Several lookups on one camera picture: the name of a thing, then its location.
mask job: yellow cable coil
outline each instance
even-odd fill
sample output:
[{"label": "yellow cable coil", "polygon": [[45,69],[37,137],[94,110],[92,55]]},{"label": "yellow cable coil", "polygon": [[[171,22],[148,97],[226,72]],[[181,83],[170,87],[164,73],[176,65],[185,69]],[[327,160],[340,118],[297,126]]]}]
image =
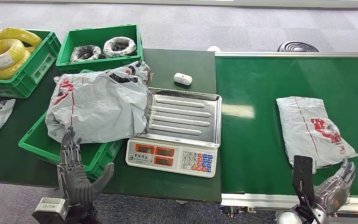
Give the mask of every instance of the yellow cable coil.
[{"label": "yellow cable coil", "polygon": [[35,51],[34,47],[26,47],[25,50],[27,50],[29,53],[33,53]]},{"label": "yellow cable coil", "polygon": [[20,69],[21,66],[28,60],[29,56],[31,56],[31,53],[26,50],[22,59],[16,64],[0,70],[0,79],[11,79],[13,75],[16,74],[17,70]]},{"label": "yellow cable coil", "polygon": [[24,57],[25,48],[16,39],[0,40],[0,70],[7,68]]},{"label": "yellow cable coil", "polygon": [[18,28],[5,28],[0,30],[0,40],[2,39],[18,39],[22,42],[29,43],[32,47],[37,48],[42,39],[36,34]]}]

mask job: gray carpet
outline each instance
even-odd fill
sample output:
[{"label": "gray carpet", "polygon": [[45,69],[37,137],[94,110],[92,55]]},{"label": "gray carpet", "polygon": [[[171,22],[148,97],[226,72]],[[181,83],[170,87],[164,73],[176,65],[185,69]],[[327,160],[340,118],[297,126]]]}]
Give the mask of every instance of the gray carpet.
[{"label": "gray carpet", "polygon": [[[310,43],[321,52],[358,52],[358,11],[246,9],[235,7],[114,4],[0,3],[0,29],[51,29],[63,40],[70,29],[138,23],[145,48],[276,51],[285,41]],[[0,224],[34,224],[31,214],[51,189],[0,184]],[[273,223],[271,211],[228,219],[219,205],[131,196],[101,195],[96,203],[105,224]]]}]

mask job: green crate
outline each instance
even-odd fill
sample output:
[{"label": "green crate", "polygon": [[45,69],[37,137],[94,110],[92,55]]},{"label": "green crate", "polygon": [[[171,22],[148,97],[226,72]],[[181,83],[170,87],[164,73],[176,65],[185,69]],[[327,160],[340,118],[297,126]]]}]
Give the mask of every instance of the green crate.
[{"label": "green crate", "polygon": [[[126,36],[137,43],[137,55],[128,57],[105,58],[85,62],[69,62],[74,47],[96,45],[103,49],[105,42],[116,36]],[[137,24],[104,28],[75,29],[67,32],[55,65],[66,74],[79,73],[83,69],[104,71],[143,60],[143,49],[139,26]]]},{"label": "green crate", "polygon": [[43,41],[11,79],[0,80],[1,97],[28,98],[60,51],[61,43],[53,31],[27,30]]},{"label": "green crate", "polygon": [[[19,146],[38,155],[39,159],[57,165],[60,161],[61,144],[47,135],[44,113],[32,128],[22,137]],[[87,176],[97,179],[106,164],[112,162],[124,140],[108,143],[82,144],[82,162]]]}]

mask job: digital scale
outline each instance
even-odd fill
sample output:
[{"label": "digital scale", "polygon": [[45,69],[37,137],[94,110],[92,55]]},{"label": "digital scale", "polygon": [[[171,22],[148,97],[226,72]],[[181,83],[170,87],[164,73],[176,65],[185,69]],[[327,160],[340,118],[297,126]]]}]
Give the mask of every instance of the digital scale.
[{"label": "digital scale", "polygon": [[130,138],[130,166],[214,177],[220,146],[221,96],[149,88],[146,132]]}]

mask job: red digital display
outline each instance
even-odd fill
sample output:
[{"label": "red digital display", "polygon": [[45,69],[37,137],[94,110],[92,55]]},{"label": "red digital display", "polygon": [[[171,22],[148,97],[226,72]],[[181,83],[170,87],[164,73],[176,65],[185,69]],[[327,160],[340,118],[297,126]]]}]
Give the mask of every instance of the red digital display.
[{"label": "red digital display", "polygon": [[165,155],[165,156],[173,156],[173,153],[175,152],[172,148],[163,148],[163,147],[157,147],[156,148],[156,155]]},{"label": "red digital display", "polygon": [[173,165],[173,159],[156,156],[154,157],[154,164],[171,167]]},{"label": "red digital display", "polygon": [[154,154],[154,147],[148,146],[148,145],[136,144],[135,151],[140,152],[140,153]]}]

